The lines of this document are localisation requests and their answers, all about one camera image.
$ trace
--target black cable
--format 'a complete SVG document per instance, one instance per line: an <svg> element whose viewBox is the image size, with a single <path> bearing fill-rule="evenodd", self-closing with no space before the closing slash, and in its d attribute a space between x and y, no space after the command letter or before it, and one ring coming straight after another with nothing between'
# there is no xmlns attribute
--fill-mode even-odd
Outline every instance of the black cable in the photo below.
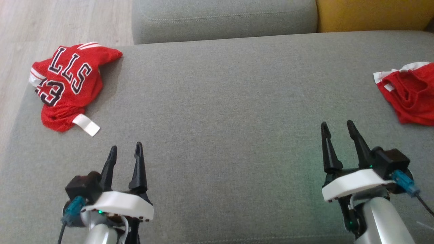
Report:
<svg viewBox="0 0 434 244"><path fill-rule="evenodd" d="M59 240L57 241L57 244L62 243L62 237L63 237L63 232L65 232L65 227L66 227L66 221L63 222L63 224L62 224L62 229L60 230Z"/></svg>
<svg viewBox="0 0 434 244"><path fill-rule="evenodd" d="M434 217L434 212L428 207L428 205L422 200L422 198L419 196L419 194L415 194L415 196L418 198L419 202L425 207L425 209Z"/></svg>

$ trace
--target red jersey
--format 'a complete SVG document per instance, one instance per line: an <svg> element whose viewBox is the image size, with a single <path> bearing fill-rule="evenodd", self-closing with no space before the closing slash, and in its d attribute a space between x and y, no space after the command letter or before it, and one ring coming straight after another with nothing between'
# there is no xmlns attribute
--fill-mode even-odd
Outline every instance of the red jersey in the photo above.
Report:
<svg viewBox="0 0 434 244"><path fill-rule="evenodd" d="M91 42L72 47L60 46L52 58L35 62L29 82L36 87L35 92L44 102L42 123L59 132L78 124L93 136L99 127L90 124L93 122L83 114L85 107L103 87L99 66L121 56L122 53L116 49ZM86 130L87 126L93 127L91 132Z"/></svg>
<svg viewBox="0 0 434 244"><path fill-rule="evenodd" d="M410 63L400 70L376 72L374 80L399 122L434 126L434 63Z"/></svg>

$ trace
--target white trim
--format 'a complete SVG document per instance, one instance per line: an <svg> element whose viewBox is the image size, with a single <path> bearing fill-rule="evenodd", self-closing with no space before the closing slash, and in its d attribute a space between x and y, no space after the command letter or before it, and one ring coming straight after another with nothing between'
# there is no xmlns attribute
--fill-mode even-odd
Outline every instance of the white trim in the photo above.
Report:
<svg viewBox="0 0 434 244"><path fill-rule="evenodd" d="M72 122L80 126L90 136L94 136L100 129L95 122L93 122L84 114L77 115Z"/></svg>
<svg viewBox="0 0 434 244"><path fill-rule="evenodd" d="M403 72L403 71L409 71L409 70L415 70L415 69L419 69L422 66L425 66L427 64L430 64L428 62L415 62L415 63L409 63L404 65L399 72Z"/></svg>
<svg viewBox="0 0 434 244"><path fill-rule="evenodd" d="M84 50L84 49L87 49L87 48L98 47L98 46L101 46L101 45L99 45L99 44L92 44L92 45L84 46L84 47L79 48L79 49L80 49L80 50Z"/></svg>
<svg viewBox="0 0 434 244"><path fill-rule="evenodd" d="M34 69L33 67L30 68L30 72L31 72L34 76L36 76L36 78L38 78L38 79L40 79L40 80L43 80L43 79L46 78L45 76L43 76L43 75L41 75L39 72L37 72L36 69Z"/></svg>
<svg viewBox="0 0 434 244"><path fill-rule="evenodd" d="M95 44L95 43L98 44L98 42L89 42L89 43L82 44L81 46L79 46L77 48L80 49L80 48L82 48L84 46L87 46L87 45L90 45L90 44Z"/></svg>
<svg viewBox="0 0 434 244"><path fill-rule="evenodd" d="M415 62L415 63L409 63L404 65L401 69L392 69L391 71L380 71L380 72L375 72L374 73L374 81L376 84L380 83L383 81L383 79L392 74L393 72L399 71L399 72L405 72L405 71L409 71L409 70L416 70L419 69L427 64L430 64L429 62ZM386 88L388 91L393 91L395 90L395 87L393 87L392 84L386 84L384 85L384 88Z"/></svg>
<svg viewBox="0 0 434 244"><path fill-rule="evenodd" d="M32 84L32 86L37 87L41 81L41 79L38 79L36 76L30 73L29 83Z"/></svg>

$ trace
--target gray couch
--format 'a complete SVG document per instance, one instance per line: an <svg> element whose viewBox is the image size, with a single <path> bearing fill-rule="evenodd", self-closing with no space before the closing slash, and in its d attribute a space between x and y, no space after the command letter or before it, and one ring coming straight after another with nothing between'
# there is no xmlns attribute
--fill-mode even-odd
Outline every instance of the gray couch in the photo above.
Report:
<svg viewBox="0 0 434 244"><path fill-rule="evenodd" d="M315 0L135 0L135 44L313 33Z"/></svg>
<svg viewBox="0 0 434 244"><path fill-rule="evenodd" d="M119 48L101 69L104 89L86 114L95 137L40 123L28 87L0 171L1 243L54 243L64 187L100 171L118 146L113 188L126 189L134 147L144 145L154 220L142 243L352 243L337 203L324 202L319 126L327 121L345 167L357 156L352 119L373 147L411 160L434 205L433 128L402 125L372 73L434 61L434 35L417 31L311 33ZM434 242L434 220L414 199L392 196L414 239ZM82 243L67 229L63 243Z"/></svg>

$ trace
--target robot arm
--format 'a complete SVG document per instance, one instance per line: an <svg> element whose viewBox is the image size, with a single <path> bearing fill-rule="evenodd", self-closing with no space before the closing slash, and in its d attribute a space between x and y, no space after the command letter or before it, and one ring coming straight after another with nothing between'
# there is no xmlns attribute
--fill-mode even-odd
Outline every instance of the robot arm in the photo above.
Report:
<svg viewBox="0 0 434 244"><path fill-rule="evenodd" d="M410 233L390 203L389 193L405 190L396 184L392 175L402 171L412 179L407 169L410 160L397 149L370 150L354 123L347 121L354 141L358 168L344 169L331 142L325 122L321 124L324 172L327 173L322 194L325 201L337 200L347 231L355 236L357 244L412 244Z"/></svg>
<svg viewBox="0 0 434 244"><path fill-rule="evenodd" d="M69 227L88 227L85 244L140 244L138 227L141 222L154 218L154 207L146 193L148 185L140 142L136 144L134 157L136 164L129 191L112 190L116 146L110 150L101 174L93 171L87 176L76 176L65 188L71 200L65 204L62 221Z"/></svg>

